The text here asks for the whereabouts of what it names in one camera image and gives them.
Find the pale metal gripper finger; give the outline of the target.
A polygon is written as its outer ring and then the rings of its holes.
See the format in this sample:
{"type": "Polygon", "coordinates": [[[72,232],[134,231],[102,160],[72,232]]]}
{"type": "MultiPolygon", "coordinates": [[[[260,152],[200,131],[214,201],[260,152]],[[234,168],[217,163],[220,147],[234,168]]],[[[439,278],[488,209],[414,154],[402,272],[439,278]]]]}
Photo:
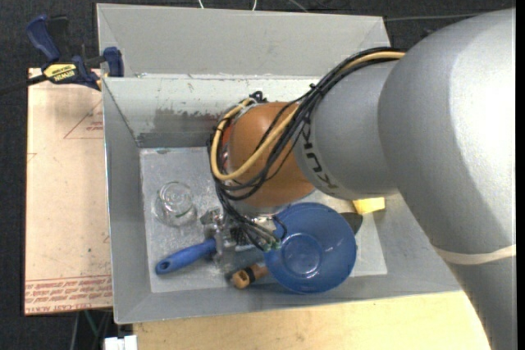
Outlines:
{"type": "Polygon", "coordinates": [[[204,233],[216,233],[224,228],[223,212],[219,207],[206,211],[199,217],[199,221],[203,226],[204,233]]]}
{"type": "Polygon", "coordinates": [[[221,271],[232,271],[235,264],[237,241],[229,230],[217,231],[213,238],[216,242],[216,252],[212,257],[214,263],[221,271]]]}

